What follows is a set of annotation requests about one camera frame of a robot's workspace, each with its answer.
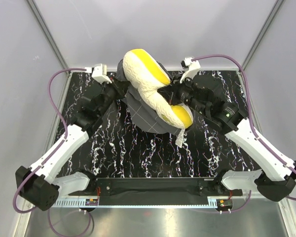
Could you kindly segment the grey checked pillowcase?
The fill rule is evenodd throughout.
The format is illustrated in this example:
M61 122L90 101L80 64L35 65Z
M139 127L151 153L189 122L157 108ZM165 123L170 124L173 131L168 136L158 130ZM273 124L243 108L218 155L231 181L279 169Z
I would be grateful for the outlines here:
M168 124L159 117L157 112L141 98L133 85L128 86L126 96L122 101L127 105L133 124L142 131L156 134L171 133L173 135L180 133L180 128ZM191 109L184 104L178 104L176 99L173 102L175 103L174 112L184 120L185 129L189 130L194 122Z

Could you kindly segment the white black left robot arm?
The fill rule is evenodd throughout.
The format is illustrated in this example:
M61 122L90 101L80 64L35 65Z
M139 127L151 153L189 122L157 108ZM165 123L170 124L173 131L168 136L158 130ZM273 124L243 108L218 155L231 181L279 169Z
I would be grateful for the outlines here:
M82 96L80 108L73 116L64 134L36 162L26 168L20 166L15 172L17 191L15 197L22 197L34 208L47 211L57 198L82 191L90 196L97 184L94 175L86 171L62 178L57 174L74 152L86 143L103 123L103 116L116 100L123 99L130 82L113 80L92 97Z

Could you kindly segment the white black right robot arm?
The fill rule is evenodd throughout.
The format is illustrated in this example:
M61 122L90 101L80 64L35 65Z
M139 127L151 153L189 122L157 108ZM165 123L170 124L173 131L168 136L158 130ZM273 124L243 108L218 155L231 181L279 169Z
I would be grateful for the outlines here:
M289 198L296 186L296 160L262 141L262 135L250 126L247 112L223 96L219 79L210 75L180 79L174 76L171 84L158 92L171 105L183 103L201 114L210 128L237 144L260 166L256 171L223 170L205 190L220 196L233 190L258 191L275 202Z

